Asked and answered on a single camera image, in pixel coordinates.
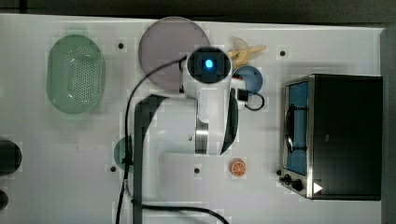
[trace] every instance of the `green plastic basket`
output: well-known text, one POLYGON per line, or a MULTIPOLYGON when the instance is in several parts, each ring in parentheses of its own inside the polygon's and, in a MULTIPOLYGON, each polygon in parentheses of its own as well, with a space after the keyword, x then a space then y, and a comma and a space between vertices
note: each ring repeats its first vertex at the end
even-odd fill
POLYGON ((69 35, 49 53, 47 95, 66 114, 92 109, 105 89, 105 60, 99 48, 83 35, 69 35))

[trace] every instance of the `oven door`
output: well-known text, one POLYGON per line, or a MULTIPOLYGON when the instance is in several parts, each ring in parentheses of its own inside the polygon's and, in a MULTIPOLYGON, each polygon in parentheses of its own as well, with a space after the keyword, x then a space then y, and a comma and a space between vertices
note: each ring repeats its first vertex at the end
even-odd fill
POLYGON ((283 179, 282 185, 309 198, 309 78, 285 86, 284 134, 283 134, 283 179), (293 183, 301 181, 302 187, 293 183))

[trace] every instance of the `white tabletop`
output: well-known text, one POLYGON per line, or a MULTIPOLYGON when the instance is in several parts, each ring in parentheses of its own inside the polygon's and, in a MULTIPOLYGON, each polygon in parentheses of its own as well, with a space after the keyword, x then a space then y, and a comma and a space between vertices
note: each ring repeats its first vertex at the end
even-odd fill
MULTIPOLYGON (((0 178, 0 189, 9 197, 0 223, 114 223, 122 172, 111 173, 109 167, 115 164, 113 148, 123 137, 127 95, 142 77, 139 39, 153 22, 0 15, 0 137, 17 143, 23 154, 19 171, 0 178), (92 111, 68 116, 46 94, 48 55, 57 40, 81 28, 104 54, 106 87, 92 111), (120 42, 124 49, 118 49, 120 42)), ((233 224, 380 223, 380 202, 308 201, 281 187, 275 172, 282 83, 313 73, 378 76, 382 29, 197 23, 224 50, 232 48, 234 36, 267 46, 250 62, 263 73, 267 105, 258 113, 240 112, 238 142, 229 155, 247 159, 247 178, 226 179, 226 190, 218 198, 206 197, 204 206, 220 209, 233 224), (281 50, 285 57, 279 56, 281 50)), ((149 89, 145 84, 141 96, 149 89)), ((144 223, 216 223, 211 217, 198 219, 202 222, 144 212, 144 223)), ((121 223, 127 221, 132 223, 128 209, 121 223)))

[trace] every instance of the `toaster oven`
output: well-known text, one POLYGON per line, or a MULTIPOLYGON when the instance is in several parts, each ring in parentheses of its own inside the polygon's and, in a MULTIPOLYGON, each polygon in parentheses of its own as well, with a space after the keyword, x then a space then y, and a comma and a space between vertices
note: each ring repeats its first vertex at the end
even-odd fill
POLYGON ((282 99, 281 184, 308 199, 380 200, 382 77, 311 75, 282 99))

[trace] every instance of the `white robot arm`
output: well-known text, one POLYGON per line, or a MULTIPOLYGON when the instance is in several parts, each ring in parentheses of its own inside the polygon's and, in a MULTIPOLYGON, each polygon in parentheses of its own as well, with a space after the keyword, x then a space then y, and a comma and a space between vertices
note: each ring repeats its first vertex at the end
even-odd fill
POLYGON ((219 155, 226 131, 232 62, 220 49, 205 47, 182 64, 184 94, 197 101, 195 151, 219 155))

